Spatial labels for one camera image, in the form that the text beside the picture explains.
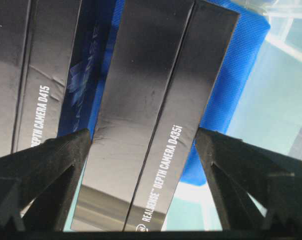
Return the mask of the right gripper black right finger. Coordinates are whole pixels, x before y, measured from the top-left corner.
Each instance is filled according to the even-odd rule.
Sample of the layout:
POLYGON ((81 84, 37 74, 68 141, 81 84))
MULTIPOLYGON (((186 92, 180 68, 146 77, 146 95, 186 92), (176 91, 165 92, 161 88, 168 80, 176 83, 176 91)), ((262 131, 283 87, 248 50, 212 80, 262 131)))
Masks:
POLYGON ((224 230, 302 233, 302 160, 205 128, 195 140, 224 230))

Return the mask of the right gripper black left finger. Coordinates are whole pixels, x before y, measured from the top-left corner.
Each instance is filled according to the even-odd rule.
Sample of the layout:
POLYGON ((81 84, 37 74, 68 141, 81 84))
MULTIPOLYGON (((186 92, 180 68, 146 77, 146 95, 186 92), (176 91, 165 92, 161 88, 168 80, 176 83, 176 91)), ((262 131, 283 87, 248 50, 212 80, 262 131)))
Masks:
POLYGON ((85 128, 0 157, 0 232, 62 231, 90 146, 85 128))

